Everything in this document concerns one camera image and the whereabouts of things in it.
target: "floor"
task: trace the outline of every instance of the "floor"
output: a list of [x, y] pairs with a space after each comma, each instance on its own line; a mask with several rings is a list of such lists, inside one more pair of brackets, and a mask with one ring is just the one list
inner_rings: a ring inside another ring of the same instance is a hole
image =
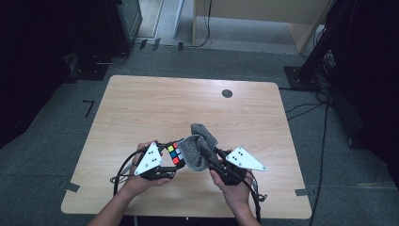
[[[157, 6], [159, 6], [159, 2], [161, 1], [162, 0], [140, 1], [143, 14], [143, 25], [139, 33], [144, 29], [149, 29], [145, 22], [154, 21], [154, 18], [158, 16], [157, 12], [159, 7]], [[147, 39], [149, 41], [161, 39], [160, 44], [177, 46], [179, 42], [183, 42], [184, 46], [191, 46], [194, 1], [185, 1], [176, 37], [173, 38], [173, 29], [179, 2], [179, 0], [164, 1], [159, 16], [159, 23], [152, 23], [157, 26], [154, 29], [154, 36], [140, 36], [139, 34], [138, 39]], [[205, 18], [198, 17], [196, 20], [196, 43], [201, 44], [207, 35]], [[319, 26], [315, 35], [322, 29], [323, 26]], [[220, 19], [212, 18], [211, 16], [210, 34], [210, 40], [203, 48], [298, 55], [286, 23]], [[311, 41], [302, 55], [308, 56], [311, 53], [312, 47], [313, 43]]]

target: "black device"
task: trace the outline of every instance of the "black device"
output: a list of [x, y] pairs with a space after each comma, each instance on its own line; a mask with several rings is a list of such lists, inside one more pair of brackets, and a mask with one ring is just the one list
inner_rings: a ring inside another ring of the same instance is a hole
[[308, 89], [328, 51], [326, 81], [351, 148], [368, 148], [388, 164], [399, 187], [399, 2], [337, 0], [326, 31], [302, 67], [284, 67], [292, 89]]
[[71, 78], [103, 80], [113, 58], [130, 53], [142, 15], [138, 0], [45, 0], [79, 61]]
[[[241, 147], [233, 152], [218, 149], [216, 147], [217, 140], [202, 124], [192, 124], [191, 133], [192, 136], [179, 141], [166, 144], [154, 142], [149, 147], [132, 153], [120, 167], [117, 176], [111, 178], [111, 183], [114, 183], [114, 195], [118, 192], [118, 184], [123, 182], [123, 178], [127, 176], [140, 175], [147, 180], [172, 179], [176, 171], [185, 165], [194, 171], [209, 169], [214, 170], [226, 186], [238, 186], [243, 183], [249, 189], [255, 203], [256, 219], [261, 222], [259, 202], [263, 202], [267, 196], [259, 194], [256, 178], [244, 166], [255, 170], [265, 170], [265, 167]], [[174, 167], [161, 167], [162, 159], [159, 153], [164, 149], [168, 150]], [[124, 169], [125, 165], [138, 153], [143, 154], [137, 161], [134, 173], [125, 174], [130, 169], [130, 167]], [[248, 173], [252, 176], [251, 185], [246, 181]]]

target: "forearm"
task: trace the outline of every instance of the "forearm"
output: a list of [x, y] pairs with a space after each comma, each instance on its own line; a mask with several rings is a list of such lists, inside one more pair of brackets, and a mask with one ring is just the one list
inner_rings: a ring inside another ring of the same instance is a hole
[[250, 211], [249, 205], [231, 206], [232, 213], [240, 226], [259, 226], [261, 225]]
[[121, 189], [88, 225], [118, 226], [133, 197]]

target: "hand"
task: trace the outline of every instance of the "hand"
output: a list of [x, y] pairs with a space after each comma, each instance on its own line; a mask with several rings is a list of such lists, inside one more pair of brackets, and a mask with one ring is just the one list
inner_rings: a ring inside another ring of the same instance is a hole
[[[225, 186], [217, 172], [210, 170], [214, 184], [223, 191], [227, 205], [232, 210], [235, 218], [241, 226], [260, 226], [261, 224], [253, 217], [249, 208], [249, 189], [244, 183], [238, 186]], [[246, 181], [250, 185], [252, 175], [248, 172]]]
[[[210, 170], [214, 184], [223, 191], [224, 198], [227, 205], [231, 210], [236, 210], [243, 206], [249, 206], [249, 189], [244, 183], [240, 183], [238, 186], [225, 186], [219, 174], [214, 170]], [[246, 178], [247, 183], [250, 185], [252, 183], [251, 175], [247, 173]]]
[[[157, 140], [152, 140], [146, 143], [139, 143], [137, 146], [137, 149], [140, 150], [142, 148], [148, 147], [150, 146], [153, 142], [156, 142]], [[132, 162], [133, 162], [133, 166], [130, 169], [129, 174], [134, 175], [135, 170], [136, 170], [136, 163], [139, 159], [139, 157], [142, 155], [143, 153], [137, 154]], [[162, 178], [159, 180], [155, 180], [155, 181], [148, 181], [146, 179], [141, 178], [140, 176], [129, 176], [129, 179], [125, 182], [125, 184], [123, 185], [123, 187], [120, 189], [119, 192], [125, 192], [128, 197], [130, 197], [130, 199], [134, 198], [135, 196], [138, 196], [140, 194], [142, 194], [143, 192], [145, 192], [148, 188], [152, 187], [152, 186], [162, 186], [166, 183], [168, 183], [170, 181], [170, 179], [168, 178]]]

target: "table top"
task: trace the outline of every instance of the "table top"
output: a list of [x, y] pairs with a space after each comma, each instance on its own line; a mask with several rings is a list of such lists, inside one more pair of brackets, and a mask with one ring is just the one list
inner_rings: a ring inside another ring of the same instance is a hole
[[[228, 89], [232, 97], [222, 91]], [[115, 176], [137, 144], [169, 142], [191, 135], [202, 123], [223, 150], [243, 147], [267, 167], [253, 171], [262, 218], [309, 218], [308, 196], [274, 83], [114, 75], [105, 90], [61, 209], [68, 214], [97, 214], [112, 198]], [[164, 154], [163, 166], [171, 162]], [[250, 206], [254, 211], [253, 201]], [[175, 178], [132, 200], [126, 215], [165, 217], [233, 217], [208, 170], [179, 169]]]

